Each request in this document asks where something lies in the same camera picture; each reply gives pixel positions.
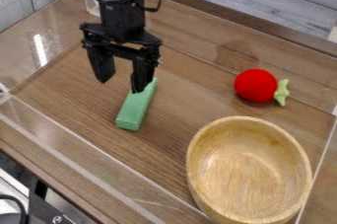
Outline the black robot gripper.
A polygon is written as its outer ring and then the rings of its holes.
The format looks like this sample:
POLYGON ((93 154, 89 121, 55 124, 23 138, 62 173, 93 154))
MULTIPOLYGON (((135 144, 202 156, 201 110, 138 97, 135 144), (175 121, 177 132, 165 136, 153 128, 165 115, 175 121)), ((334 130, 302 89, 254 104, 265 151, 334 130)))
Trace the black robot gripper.
POLYGON ((162 41, 146 31, 145 0, 95 0, 98 23, 79 25, 82 47, 95 79, 105 83, 115 73, 113 55, 133 59, 131 93, 141 93, 151 83, 158 66, 162 41))

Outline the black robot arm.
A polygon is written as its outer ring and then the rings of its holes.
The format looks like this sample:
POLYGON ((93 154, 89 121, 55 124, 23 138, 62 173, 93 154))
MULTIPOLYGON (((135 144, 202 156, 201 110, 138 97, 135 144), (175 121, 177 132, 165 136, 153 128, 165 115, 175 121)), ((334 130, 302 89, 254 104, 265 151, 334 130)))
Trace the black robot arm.
POLYGON ((162 0, 151 8, 145 0, 97 0, 98 23, 82 23, 82 48, 95 79, 105 83, 114 75, 113 57, 131 61, 131 93, 141 93, 154 78, 159 64, 162 41, 146 31, 145 12, 157 12, 162 0))

